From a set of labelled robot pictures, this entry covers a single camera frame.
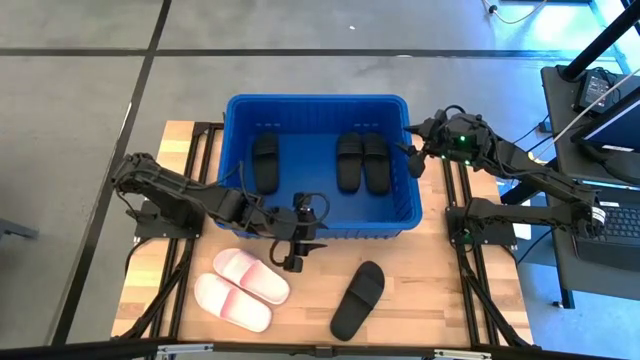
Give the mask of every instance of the blue bin rim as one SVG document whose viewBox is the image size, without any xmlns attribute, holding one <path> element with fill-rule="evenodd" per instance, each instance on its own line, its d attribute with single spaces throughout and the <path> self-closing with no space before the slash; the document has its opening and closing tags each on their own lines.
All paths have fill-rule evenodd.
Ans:
<svg viewBox="0 0 640 360">
<path fill-rule="evenodd" d="M 394 101 L 400 106 L 400 111 L 402 113 L 402 127 L 409 126 L 409 107 L 407 106 L 407 102 L 400 96 L 395 94 L 282 94 L 282 93 L 274 93 L 274 94 L 266 94 L 266 93 L 255 93 L 255 94 L 237 94 L 234 95 L 229 102 L 227 103 L 226 117 L 233 118 L 233 113 L 235 112 L 235 107 L 244 101 L 273 101 L 273 100 L 298 100 L 298 101 L 309 101 L 309 98 L 313 98 L 314 100 L 387 100 Z M 229 137 L 231 136 L 230 131 L 225 131 L 222 140 L 222 149 L 220 152 L 220 164 L 218 165 L 218 179 L 222 178 L 225 174 L 223 173 L 223 169 L 227 168 L 227 158 L 222 156 L 225 152 L 228 151 L 229 145 Z M 403 140 L 406 144 L 411 145 L 411 134 L 405 131 L 403 133 Z M 422 221 L 422 201 L 420 197 L 420 191 L 418 187 L 417 181 L 410 181 L 409 183 L 410 192 L 412 194 L 417 194 L 418 196 L 411 196 L 411 202 L 413 209 L 415 210 L 414 216 L 405 222 L 394 222 L 393 228 L 398 229 L 400 231 L 403 230 L 411 230 L 418 226 L 418 224 Z M 353 222 L 345 222 L 345 223 L 332 223 L 330 229 L 337 230 L 354 230 Z M 385 229 L 389 228 L 390 223 L 387 222 L 362 222 L 358 223 L 358 229 Z"/>
</svg>

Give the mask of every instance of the gray floor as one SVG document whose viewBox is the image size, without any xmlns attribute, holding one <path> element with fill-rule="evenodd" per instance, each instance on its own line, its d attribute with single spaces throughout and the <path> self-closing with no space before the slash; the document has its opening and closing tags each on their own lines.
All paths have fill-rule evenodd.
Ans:
<svg viewBox="0 0 640 360">
<path fill-rule="evenodd" d="M 144 48 L 160 5 L 160 0 L 3 0 L 0 47 Z M 531 7 L 508 3 L 500 9 L 514 18 Z M 530 21 L 507 26 L 488 19 L 480 0 L 174 0 L 160 47 L 575 50 L 599 31 L 586 6 L 548 5 Z M 127 151 L 156 153 L 166 120 L 218 120 L 231 96 L 248 92 L 395 93 L 407 100 L 412 122 L 456 103 L 482 113 L 499 134 L 515 139 L 546 115 L 539 70 L 555 63 L 157 58 Z M 600 65 L 616 68 L 612 62 Z M 0 243 L 0 348 L 47 341 L 140 66 L 139 58 L 0 57 L 0 217 L 41 232 L 35 241 L 6 237 Z M 536 136 L 523 147 L 537 142 Z M 106 339 L 110 333 L 133 231 L 123 212 L 113 201 L 72 342 Z M 639 327 L 621 316 L 637 318 L 638 303 L 580 294 L 577 310 L 550 308 L 557 299 L 557 280 L 550 275 L 555 269 L 525 265 L 520 271 L 538 344 L 640 357 L 640 349 L 624 346 L 638 338 Z M 602 306 L 611 310 L 595 311 Z"/>
</svg>

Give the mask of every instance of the black desk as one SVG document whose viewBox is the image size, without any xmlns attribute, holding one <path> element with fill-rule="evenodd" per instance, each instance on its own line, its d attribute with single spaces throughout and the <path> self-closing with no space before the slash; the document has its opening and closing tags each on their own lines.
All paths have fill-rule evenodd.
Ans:
<svg viewBox="0 0 640 360">
<path fill-rule="evenodd" d="M 559 132 L 573 120 L 577 113 L 571 108 L 578 83 L 568 83 L 562 80 L 554 67 L 543 68 L 542 83 L 549 110 L 549 118 L 554 132 Z M 620 86 L 622 96 L 640 86 L 640 78 L 634 77 Z M 579 120 L 580 125 L 587 119 Z M 602 167 L 579 152 L 577 146 L 570 140 L 576 130 L 569 130 L 567 134 L 555 143 L 556 158 L 547 166 L 574 179 L 600 181 L 607 183 L 622 183 L 611 178 Z M 612 164 L 631 172 L 632 176 L 640 177 L 640 154 L 620 153 L 612 158 Z M 502 196 L 504 204 L 519 204 L 536 193 L 535 189 L 519 185 Z M 558 200 L 547 196 L 549 205 L 557 205 Z M 572 290 L 597 293 L 640 300 L 640 273 L 619 270 L 592 262 L 580 260 L 574 252 L 571 236 L 563 231 L 553 231 L 554 251 L 557 262 L 558 278 L 560 281 L 562 302 L 564 308 L 573 308 Z"/>
</svg>

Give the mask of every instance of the wooden table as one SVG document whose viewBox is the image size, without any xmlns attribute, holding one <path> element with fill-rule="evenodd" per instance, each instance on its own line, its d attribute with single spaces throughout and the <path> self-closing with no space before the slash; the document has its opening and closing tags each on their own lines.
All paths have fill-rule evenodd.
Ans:
<svg viewBox="0 0 640 360">
<path fill-rule="evenodd" d="M 166 124 L 157 161 L 182 173 L 194 123 Z M 222 131 L 216 132 L 209 168 L 209 182 L 215 181 L 222 145 Z M 200 168 L 199 154 L 195 169 Z M 273 310 L 271 326 L 256 334 L 224 322 L 202 310 L 195 301 L 193 285 L 200 274 L 213 273 L 212 260 L 223 249 L 246 249 L 265 264 L 269 240 L 239 239 L 231 231 L 205 220 L 203 236 L 196 243 L 189 288 L 185 298 L 179 339 L 208 342 L 250 342 L 273 344 L 340 344 L 377 346 L 468 347 L 463 297 L 455 251 L 449 245 L 444 221 L 446 188 L 442 164 L 428 160 L 419 180 L 422 222 L 412 231 L 390 240 L 323 240 L 329 247 L 305 258 L 301 274 L 274 270 L 291 286 L 289 299 Z M 457 167 L 453 166 L 458 203 L 463 204 Z M 193 174 L 197 178 L 198 170 Z M 499 201 L 495 179 L 485 172 L 469 171 L 472 193 Z M 131 259 L 112 334 L 128 330 L 149 305 L 158 290 L 168 239 L 152 240 Z M 505 318 L 525 340 L 531 342 L 529 322 L 513 259 L 499 246 L 483 246 L 491 296 Z M 384 293 L 355 337 L 347 342 L 334 338 L 329 322 L 358 266 L 366 260 L 380 265 L 386 279 Z M 161 334 L 167 334 L 173 308 L 169 299 Z M 486 340 L 482 307 L 476 299 L 480 335 Z"/>
</svg>

